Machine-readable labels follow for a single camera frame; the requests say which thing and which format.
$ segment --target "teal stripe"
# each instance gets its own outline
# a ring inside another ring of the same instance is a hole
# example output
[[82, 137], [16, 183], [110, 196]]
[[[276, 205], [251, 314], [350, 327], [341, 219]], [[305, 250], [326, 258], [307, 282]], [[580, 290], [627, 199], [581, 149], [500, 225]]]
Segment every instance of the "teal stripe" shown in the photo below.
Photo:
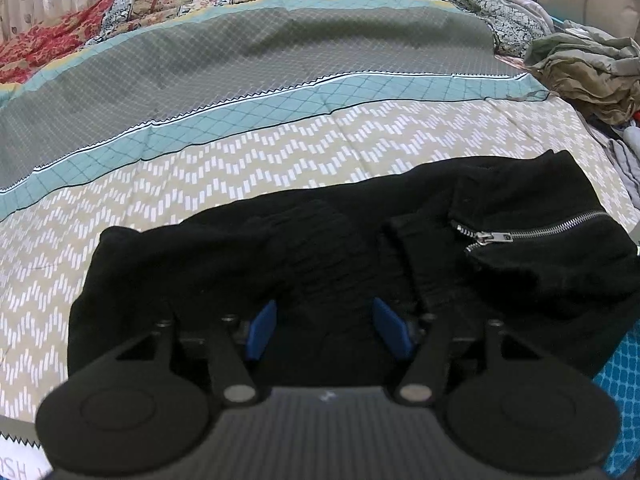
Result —
[[461, 12], [455, 7], [442, 6], [433, 0], [257, 0], [250, 4], [239, 4], [219, 7], [209, 7], [202, 12], [192, 12], [186, 14], [182, 18], [175, 18], [167, 22], [157, 23], [138, 30], [132, 30], [124, 34], [119, 34], [110, 40], [99, 43], [91, 48], [82, 50], [71, 56], [69, 59], [61, 60], [54, 67], [44, 67], [35, 73], [31, 79], [18, 87], [15, 91], [0, 90], [0, 107], [10, 99], [15, 99], [25, 92], [31, 92], [40, 88], [44, 83], [51, 81], [64, 71], [78, 66], [83, 61], [96, 56], [109, 48], [113, 48], [131, 38], [135, 38], [139, 34], [145, 34], [156, 28], [178, 27], [183, 23], [200, 23], [212, 20], [226, 14], [242, 12], [252, 9], [378, 9], [380, 7], [388, 7], [391, 9], [410, 9], [412, 7], [438, 7], [449, 12]]
[[57, 164], [32, 173], [25, 181], [0, 194], [0, 219], [28, 207], [51, 191], [87, 184], [137, 162], [176, 152], [192, 144], [205, 144], [233, 134], [329, 114], [371, 101], [463, 101], [484, 98], [540, 101], [545, 88], [532, 76], [477, 78], [471, 76], [344, 76], [310, 88], [281, 91], [261, 98], [243, 99], [179, 121], [141, 127], [87, 152], [74, 153]]

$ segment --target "zipper pull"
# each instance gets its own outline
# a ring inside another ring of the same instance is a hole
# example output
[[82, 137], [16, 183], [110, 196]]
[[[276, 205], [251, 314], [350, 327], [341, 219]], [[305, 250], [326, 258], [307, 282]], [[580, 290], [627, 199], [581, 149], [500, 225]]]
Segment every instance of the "zipper pull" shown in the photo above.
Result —
[[513, 242], [513, 235], [511, 235], [511, 233], [478, 232], [476, 233], [476, 240], [480, 245], [508, 243]]

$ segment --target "zipper teeth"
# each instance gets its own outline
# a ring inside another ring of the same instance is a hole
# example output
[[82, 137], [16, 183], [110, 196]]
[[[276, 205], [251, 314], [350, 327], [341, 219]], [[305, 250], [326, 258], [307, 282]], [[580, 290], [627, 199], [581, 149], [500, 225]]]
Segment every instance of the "zipper teeth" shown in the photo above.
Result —
[[[514, 238], [514, 239], [518, 239], [518, 240], [524, 240], [524, 239], [533, 239], [533, 238], [543, 238], [546, 236], [553, 236], [553, 235], [559, 235], [562, 234], [566, 231], [569, 231], [571, 229], [573, 229], [574, 227], [578, 227], [578, 225], [587, 222], [589, 220], [592, 220], [594, 218], [599, 218], [599, 217], [604, 217], [604, 216], [609, 216], [609, 213], [604, 212], [604, 211], [589, 211], [588, 213], [583, 213], [581, 215], [578, 215], [574, 218], [571, 218], [569, 220], [566, 220], [558, 225], [552, 226], [552, 227], [544, 227], [544, 228], [540, 228], [540, 229], [532, 229], [529, 231], [510, 231], [509, 234]], [[471, 234], [469, 235], [468, 233], [472, 232], [469, 229], [466, 228], [462, 228], [460, 229], [461, 232], [463, 232], [464, 234], [471, 236], [471, 237], [476, 237], [476, 234]], [[475, 244], [471, 244], [469, 246], [466, 247], [466, 250], [468, 252], [471, 252], [475, 249], [477, 249], [478, 247], [482, 247], [482, 244], [476, 242]]]

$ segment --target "blue gripper pad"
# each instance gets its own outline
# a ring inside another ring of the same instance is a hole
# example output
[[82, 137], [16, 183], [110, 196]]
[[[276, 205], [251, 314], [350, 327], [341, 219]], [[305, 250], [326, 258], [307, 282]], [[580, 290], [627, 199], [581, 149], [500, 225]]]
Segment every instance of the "blue gripper pad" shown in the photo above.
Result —
[[393, 357], [399, 361], [411, 359], [415, 344], [409, 337], [406, 323], [380, 298], [373, 300], [373, 326]]
[[278, 309], [276, 302], [271, 300], [249, 326], [249, 335], [244, 346], [244, 359], [246, 361], [257, 361], [262, 357], [262, 353], [267, 348], [269, 339], [271, 339], [276, 328], [277, 320]]

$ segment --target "black fabric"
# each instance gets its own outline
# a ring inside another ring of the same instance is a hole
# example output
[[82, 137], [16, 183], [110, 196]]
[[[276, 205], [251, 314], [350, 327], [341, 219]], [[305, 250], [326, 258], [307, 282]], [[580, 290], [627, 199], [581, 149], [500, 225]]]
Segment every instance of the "black fabric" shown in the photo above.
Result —
[[545, 227], [602, 211], [567, 152], [472, 157], [400, 175], [286, 190], [204, 210], [179, 225], [104, 231], [69, 320], [76, 370], [167, 311], [184, 328], [278, 303], [258, 384], [384, 383], [396, 364], [374, 332], [376, 296], [445, 313], [478, 332], [500, 317], [587, 375], [640, 313], [636, 246], [611, 218], [536, 241], [473, 242], [473, 230]]

